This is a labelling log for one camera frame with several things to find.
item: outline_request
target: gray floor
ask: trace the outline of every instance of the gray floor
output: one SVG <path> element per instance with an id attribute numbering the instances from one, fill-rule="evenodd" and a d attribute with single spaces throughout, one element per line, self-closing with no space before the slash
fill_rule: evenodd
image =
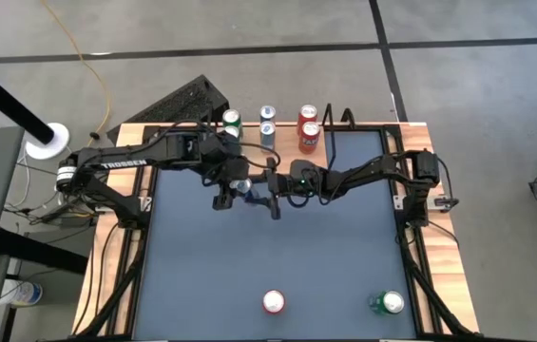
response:
<path id="1" fill-rule="evenodd" d="M 84 52 L 377 40 L 365 0 L 50 4 Z M 379 5 L 392 42 L 537 37 L 537 1 L 380 0 Z M 57 53 L 73 50 L 40 2 L 0 2 L 0 56 Z M 537 46 L 392 54 L 409 119 L 429 123 L 435 149 L 451 169 L 461 200 L 452 216 L 482 332 L 537 340 L 537 204 L 527 190 L 537 174 Z M 358 120 L 394 120 L 377 50 L 92 64 L 112 92 L 110 127 L 202 73 L 249 120 L 264 104 L 292 119 L 309 102 L 317 107 L 331 102 L 336 112 L 349 106 Z M 79 63 L 0 65 L 0 82 L 44 120 L 66 124 L 73 149 L 86 144 L 87 132 L 101 121 L 103 94 Z M 0 115 L 0 125 L 8 124 Z M 53 169 L 56 162 L 31 161 Z M 22 196 L 24 171 L 17 170 L 15 178 L 11 200 Z M 53 182 L 49 175 L 32 173 L 28 203 L 49 198 Z M 7 227 L 15 221 L 5 217 Z M 21 223 L 22 230 L 30 229 Z M 66 293 L 79 291 L 80 280 L 74 280 L 61 283 L 69 288 Z M 55 331 L 71 325 L 72 310 L 36 309 Z M 31 321 L 17 324 L 13 341 L 48 337 Z"/>

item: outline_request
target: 7up can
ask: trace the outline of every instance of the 7up can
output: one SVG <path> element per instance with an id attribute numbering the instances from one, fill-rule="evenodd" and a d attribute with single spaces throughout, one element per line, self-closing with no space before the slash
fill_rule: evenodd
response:
<path id="1" fill-rule="evenodd" d="M 239 139 L 242 139 L 242 123 L 240 121 L 240 114 L 236 109 L 228 109 L 224 111 L 221 121 L 224 127 L 236 127 L 239 130 Z"/>
<path id="2" fill-rule="evenodd" d="M 368 298 L 368 304 L 376 314 L 399 314 L 405 305 L 403 296 L 395 291 L 383 291 Z"/>

